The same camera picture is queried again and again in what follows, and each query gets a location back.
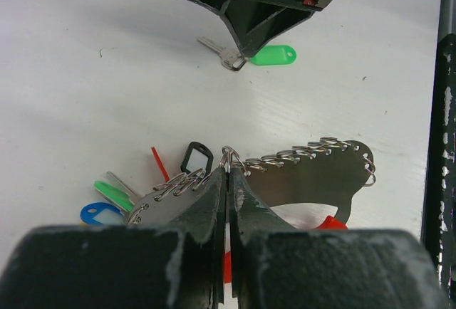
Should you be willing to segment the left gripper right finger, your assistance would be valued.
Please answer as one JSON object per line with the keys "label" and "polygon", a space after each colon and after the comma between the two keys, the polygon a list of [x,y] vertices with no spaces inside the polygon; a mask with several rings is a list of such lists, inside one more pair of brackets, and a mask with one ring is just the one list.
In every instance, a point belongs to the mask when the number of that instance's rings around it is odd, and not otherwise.
{"label": "left gripper right finger", "polygon": [[290,224],[275,214],[248,185],[239,168],[231,169],[227,183],[227,210],[232,255],[232,295],[239,308],[254,308],[261,297],[259,280],[263,245],[271,234],[289,233]]}

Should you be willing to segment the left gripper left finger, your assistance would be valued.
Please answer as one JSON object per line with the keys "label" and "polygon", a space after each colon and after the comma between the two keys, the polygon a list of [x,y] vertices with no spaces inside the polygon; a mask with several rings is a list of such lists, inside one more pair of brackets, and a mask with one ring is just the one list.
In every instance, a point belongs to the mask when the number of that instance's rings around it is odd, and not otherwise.
{"label": "left gripper left finger", "polygon": [[226,172],[217,168],[199,188],[197,201],[171,221],[185,232],[171,308],[217,308],[224,302],[226,198]]}

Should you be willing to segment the black key tag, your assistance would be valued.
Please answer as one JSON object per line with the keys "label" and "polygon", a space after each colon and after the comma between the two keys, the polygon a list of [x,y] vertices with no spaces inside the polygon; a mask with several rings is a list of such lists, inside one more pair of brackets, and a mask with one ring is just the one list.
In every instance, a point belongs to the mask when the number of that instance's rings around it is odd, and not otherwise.
{"label": "black key tag", "polygon": [[209,148],[200,142],[191,142],[187,146],[180,170],[190,174],[198,169],[203,169],[208,175],[212,171],[213,161],[214,156]]}

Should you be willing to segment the red key tag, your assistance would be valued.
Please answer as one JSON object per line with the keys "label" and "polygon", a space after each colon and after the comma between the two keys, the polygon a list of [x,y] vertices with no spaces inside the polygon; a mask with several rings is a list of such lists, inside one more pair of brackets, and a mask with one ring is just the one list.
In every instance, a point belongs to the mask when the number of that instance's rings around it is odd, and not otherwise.
{"label": "red key tag", "polygon": [[165,165],[163,164],[162,159],[161,159],[157,149],[155,147],[151,147],[151,151],[152,151],[152,155],[153,155],[153,157],[154,157],[154,159],[155,159],[155,161],[157,163],[157,166],[158,166],[158,168],[159,168],[164,180],[166,182],[168,182],[170,180],[170,176],[167,173]]}

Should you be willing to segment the green key tag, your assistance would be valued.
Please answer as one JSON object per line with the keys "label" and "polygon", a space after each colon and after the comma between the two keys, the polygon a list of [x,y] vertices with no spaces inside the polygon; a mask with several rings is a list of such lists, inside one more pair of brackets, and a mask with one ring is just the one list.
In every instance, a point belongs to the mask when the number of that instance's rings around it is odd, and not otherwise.
{"label": "green key tag", "polygon": [[100,193],[104,199],[113,206],[119,208],[122,212],[129,213],[133,209],[134,204],[130,201],[130,197],[122,190],[102,181],[95,181],[93,185],[95,190]]}

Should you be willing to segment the metal key holder red handle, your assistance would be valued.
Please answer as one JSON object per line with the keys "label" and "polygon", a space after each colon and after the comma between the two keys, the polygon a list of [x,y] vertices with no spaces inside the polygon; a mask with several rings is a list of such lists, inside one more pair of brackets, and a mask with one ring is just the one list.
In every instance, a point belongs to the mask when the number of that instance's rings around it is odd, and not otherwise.
{"label": "metal key holder red handle", "polygon": [[[369,147],[355,140],[322,137],[260,158],[241,160],[222,150],[232,166],[243,170],[251,190],[271,208],[295,204],[325,204],[337,209],[320,229],[345,229],[352,198],[362,187],[375,184],[375,165]],[[212,176],[203,169],[180,172],[155,186],[126,213],[127,224],[163,224],[196,202],[199,188]]]}

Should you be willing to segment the silver key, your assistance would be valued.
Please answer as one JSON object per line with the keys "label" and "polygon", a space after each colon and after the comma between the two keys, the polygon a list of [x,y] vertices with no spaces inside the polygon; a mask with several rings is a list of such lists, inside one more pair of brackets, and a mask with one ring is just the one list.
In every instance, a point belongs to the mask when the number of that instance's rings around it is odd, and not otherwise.
{"label": "silver key", "polygon": [[119,190],[122,190],[128,195],[129,201],[132,204],[138,203],[143,198],[141,194],[135,191],[132,187],[130,187],[126,182],[124,182],[119,176],[114,174],[112,171],[107,171],[106,175],[107,178],[109,178],[109,180],[112,180],[114,182],[114,184],[119,188]]}

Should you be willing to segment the blue key tag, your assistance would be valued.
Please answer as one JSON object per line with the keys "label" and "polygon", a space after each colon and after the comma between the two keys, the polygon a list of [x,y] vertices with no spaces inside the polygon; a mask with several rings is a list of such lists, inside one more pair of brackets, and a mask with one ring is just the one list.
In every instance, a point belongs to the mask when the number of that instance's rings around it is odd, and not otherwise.
{"label": "blue key tag", "polygon": [[80,212],[80,219],[87,225],[122,225],[121,211],[106,202],[93,202],[84,206]]}

